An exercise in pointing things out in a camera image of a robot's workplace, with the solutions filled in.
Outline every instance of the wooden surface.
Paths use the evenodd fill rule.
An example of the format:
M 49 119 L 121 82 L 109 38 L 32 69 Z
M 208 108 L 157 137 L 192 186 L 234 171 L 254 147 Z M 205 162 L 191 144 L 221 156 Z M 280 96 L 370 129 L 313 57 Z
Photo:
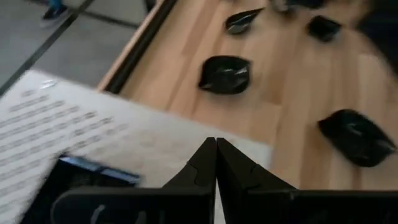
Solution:
M 140 35 L 148 27 L 149 22 L 156 15 L 156 13 L 158 13 L 162 1 L 163 0 L 157 0 L 158 4 L 156 4 L 155 7 L 150 11 L 150 13 L 144 19 L 142 24 L 139 26 L 138 30 L 134 33 L 133 37 L 130 39 L 130 41 L 123 48 L 121 54 L 113 62 L 113 64 L 112 64 L 111 68 L 109 69 L 109 71 L 105 74 L 104 78 L 98 84 L 98 86 L 97 86 L 97 90 L 98 91 L 104 91 L 104 89 L 106 88 L 106 85 L 111 81 L 112 77 L 116 73 L 116 70 L 122 65 L 123 61 L 126 59 L 127 55 L 129 54 L 131 49 L 134 47 L 134 45 L 137 44 Z
M 180 0 L 121 95 L 274 147 L 271 171 L 301 189 L 398 189 L 391 156 L 360 169 L 333 149 L 319 119 L 352 108 L 398 142 L 398 84 L 368 40 L 353 30 L 366 10 L 361 0 L 335 0 L 318 11 L 300 9 L 291 21 L 268 7 L 248 35 L 226 35 L 223 21 L 266 0 Z M 305 33 L 317 14 L 344 24 L 338 40 L 322 44 Z M 253 61 L 252 84 L 238 96 L 197 89 L 200 67 L 212 55 Z

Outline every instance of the gray floor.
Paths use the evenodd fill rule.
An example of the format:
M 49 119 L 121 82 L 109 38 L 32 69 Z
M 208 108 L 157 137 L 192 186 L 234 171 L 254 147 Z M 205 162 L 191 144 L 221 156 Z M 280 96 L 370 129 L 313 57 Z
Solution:
M 46 7 L 0 0 L 0 85 L 50 37 L 56 27 L 41 29 Z
M 132 29 L 79 16 L 34 68 L 96 86 L 133 33 Z
M 96 0 L 87 11 L 134 24 L 140 24 L 147 15 L 144 0 Z
M 64 0 L 73 7 L 84 0 Z M 0 0 L 0 86 L 58 29 L 40 28 L 47 8 L 26 0 Z M 87 9 L 103 16 L 140 24 L 147 14 L 143 0 L 95 0 Z M 33 68 L 96 86 L 135 30 L 79 15 L 38 59 Z

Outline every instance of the blue shoe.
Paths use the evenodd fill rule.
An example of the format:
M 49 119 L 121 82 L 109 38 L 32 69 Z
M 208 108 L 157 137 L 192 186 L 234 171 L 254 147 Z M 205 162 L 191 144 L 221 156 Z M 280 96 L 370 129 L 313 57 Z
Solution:
M 59 9 L 54 9 L 53 7 L 50 7 L 48 11 L 44 14 L 40 26 L 43 28 L 54 26 L 59 22 L 63 22 L 65 19 L 68 18 L 68 16 L 69 9 L 66 6 L 62 6 Z

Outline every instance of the white paper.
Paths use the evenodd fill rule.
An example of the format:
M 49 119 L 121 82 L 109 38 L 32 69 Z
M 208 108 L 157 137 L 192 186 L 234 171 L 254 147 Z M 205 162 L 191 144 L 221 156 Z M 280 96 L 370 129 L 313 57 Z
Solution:
M 161 187 L 207 137 L 226 138 L 269 168 L 269 146 L 28 71 L 0 100 L 0 224 L 18 221 L 64 150 L 143 175 L 142 187 Z M 216 223 L 224 223 L 216 198 Z

